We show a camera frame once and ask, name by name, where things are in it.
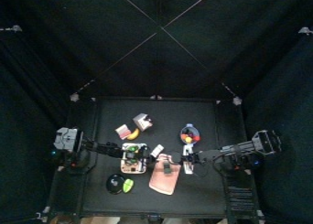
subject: white object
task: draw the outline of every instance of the white object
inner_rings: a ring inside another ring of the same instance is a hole
[[[156,158],[157,155],[159,155],[159,153],[161,152],[161,150],[163,150],[163,146],[159,144],[159,145],[152,149],[149,155],[152,155],[153,158]]]
[[[240,105],[242,100],[238,97],[234,97],[232,103],[234,103],[234,105]]]
[[[141,132],[152,126],[151,120],[147,119],[147,117],[148,117],[147,114],[140,113],[133,118],[135,125],[137,126]]]
[[[192,144],[186,144],[183,146],[183,155],[188,155],[192,153]],[[192,174],[192,165],[190,162],[183,162],[183,168],[184,168],[184,174],[191,175]]]
[[[115,132],[119,134],[121,140],[125,139],[127,136],[131,134],[131,131],[125,124],[121,125],[117,129],[115,129]]]
[[[69,99],[72,102],[76,102],[79,101],[79,95],[76,93],[73,93],[71,96],[69,96]]]

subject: black fabric wall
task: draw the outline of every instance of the black fabric wall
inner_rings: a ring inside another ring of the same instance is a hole
[[[262,128],[281,134],[282,153],[266,158],[256,184],[263,211],[283,223],[313,220],[311,49],[303,36],[244,99],[248,136]]]
[[[0,17],[0,25],[6,24]],[[65,98],[21,34],[0,33],[0,223],[28,219],[45,207],[46,159],[64,124]]]

